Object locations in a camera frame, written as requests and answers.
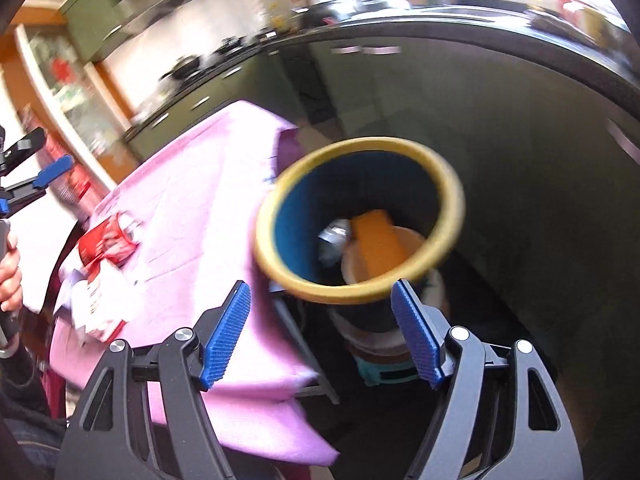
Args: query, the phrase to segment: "metal bolt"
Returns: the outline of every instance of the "metal bolt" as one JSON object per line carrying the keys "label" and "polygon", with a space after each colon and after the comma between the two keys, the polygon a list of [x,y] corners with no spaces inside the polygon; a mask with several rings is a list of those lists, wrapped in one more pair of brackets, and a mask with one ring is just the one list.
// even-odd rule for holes
{"label": "metal bolt", "polygon": [[516,348],[523,354],[530,354],[531,352],[533,352],[533,345],[525,339],[520,339],[516,343]]}
{"label": "metal bolt", "polygon": [[469,339],[469,330],[463,326],[455,326],[451,329],[451,336],[458,341],[466,341]]}
{"label": "metal bolt", "polygon": [[178,341],[188,341],[193,337],[193,330],[191,328],[181,328],[175,333],[175,338]]}
{"label": "metal bolt", "polygon": [[122,339],[116,339],[109,345],[109,350],[112,352],[122,352],[124,350],[124,341]]}

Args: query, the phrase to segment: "countertop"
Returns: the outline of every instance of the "countertop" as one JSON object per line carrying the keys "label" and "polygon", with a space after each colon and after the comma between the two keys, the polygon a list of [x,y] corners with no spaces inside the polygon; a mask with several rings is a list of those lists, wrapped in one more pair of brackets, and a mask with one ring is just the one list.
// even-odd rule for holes
{"label": "countertop", "polygon": [[529,27],[524,14],[491,9],[492,16],[423,11],[370,12],[359,19],[319,27],[242,50],[206,70],[193,85],[169,99],[145,121],[127,130],[125,142],[171,106],[210,79],[262,51],[316,41],[366,38],[425,38],[455,41],[527,59],[594,89],[640,120],[640,81],[629,68],[605,52]]}

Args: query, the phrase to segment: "human hand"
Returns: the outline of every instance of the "human hand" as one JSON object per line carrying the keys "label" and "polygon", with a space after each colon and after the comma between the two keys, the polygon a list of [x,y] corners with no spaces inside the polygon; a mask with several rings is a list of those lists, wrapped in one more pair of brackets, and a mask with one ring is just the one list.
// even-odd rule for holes
{"label": "human hand", "polygon": [[22,271],[18,267],[18,238],[9,233],[6,244],[7,252],[0,261],[0,308],[4,312],[12,312],[22,307]]}

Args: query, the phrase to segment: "drawer handle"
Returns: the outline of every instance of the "drawer handle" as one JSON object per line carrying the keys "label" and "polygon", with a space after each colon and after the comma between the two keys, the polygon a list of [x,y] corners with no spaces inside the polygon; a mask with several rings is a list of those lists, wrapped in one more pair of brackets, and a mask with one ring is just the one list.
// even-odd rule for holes
{"label": "drawer handle", "polygon": [[117,27],[113,27],[109,33],[104,37],[103,41],[107,41],[111,36],[113,36],[116,32],[118,32],[122,28],[122,25],[118,25]]}
{"label": "drawer handle", "polygon": [[332,54],[355,54],[356,52],[360,52],[362,50],[361,46],[341,46],[338,48],[332,48]]}
{"label": "drawer handle", "polygon": [[162,121],[164,121],[168,116],[169,116],[169,112],[165,113],[163,116],[161,116],[160,118],[156,119],[154,121],[154,123],[151,125],[151,127],[155,128],[156,126],[158,126],[158,124],[160,124]]}
{"label": "drawer handle", "polygon": [[399,46],[366,46],[362,51],[369,56],[386,56],[387,54],[400,54],[402,49]]}
{"label": "drawer handle", "polygon": [[198,101],[196,104],[194,104],[191,107],[191,110],[195,110],[198,106],[203,105],[204,103],[206,103],[209,100],[210,96],[206,96],[203,97],[202,99],[200,99],[200,101]]}
{"label": "drawer handle", "polygon": [[618,125],[609,120],[607,123],[607,131],[611,134],[611,137],[618,143],[618,146],[625,150],[625,153],[630,156],[636,164],[640,164],[640,148],[638,148],[631,139],[629,139]]}
{"label": "drawer handle", "polygon": [[227,72],[225,75],[222,76],[222,79],[226,79],[227,77],[229,77],[230,75],[235,74],[236,72],[240,72],[242,70],[241,66],[236,66],[235,68],[229,70],[229,72]]}

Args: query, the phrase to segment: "person's arm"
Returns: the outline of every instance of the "person's arm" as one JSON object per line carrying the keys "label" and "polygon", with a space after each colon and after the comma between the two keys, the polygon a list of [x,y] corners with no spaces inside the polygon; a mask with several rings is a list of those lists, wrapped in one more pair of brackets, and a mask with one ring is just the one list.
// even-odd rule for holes
{"label": "person's arm", "polygon": [[[14,235],[9,234],[7,245],[7,253],[0,262],[0,308],[16,312],[22,307],[22,272]],[[40,374],[17,335],[5,348],[0,348],[0,394],[28,410],[50,413]]]}

